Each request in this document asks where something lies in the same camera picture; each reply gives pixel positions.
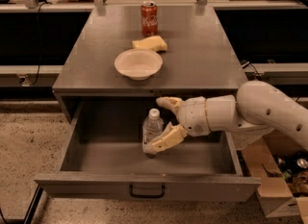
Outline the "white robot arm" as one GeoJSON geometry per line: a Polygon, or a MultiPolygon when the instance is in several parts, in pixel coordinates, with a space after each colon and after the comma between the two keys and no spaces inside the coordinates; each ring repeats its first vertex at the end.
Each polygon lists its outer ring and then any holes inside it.
{"type": "Polygon", "coordinates": [[[262,81],[242,84],[235,95],[214,98],[160,97],[159,107],[175,114],[178,123],[143,143],[143,152],[156,155],[181,143],[185,137],[212,132],[233,133],[277,130],[308,149],[308,110],[276,87],[262,81]]]}

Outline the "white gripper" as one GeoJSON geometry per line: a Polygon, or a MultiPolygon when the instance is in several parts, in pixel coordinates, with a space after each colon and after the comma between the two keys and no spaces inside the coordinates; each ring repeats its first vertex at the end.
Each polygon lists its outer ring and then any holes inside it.
{"type": "Polygon", "coordinates": [[[181,125],[167,124],[162,132],[144,132],[142,149],[145,154],[157,155],[179,143],[189,135],[201,137],[210,134],[206,115],[206,99],[195,97],[183,101],[178,97],[159,97],[156,104],[171,111],[181,125]]]}

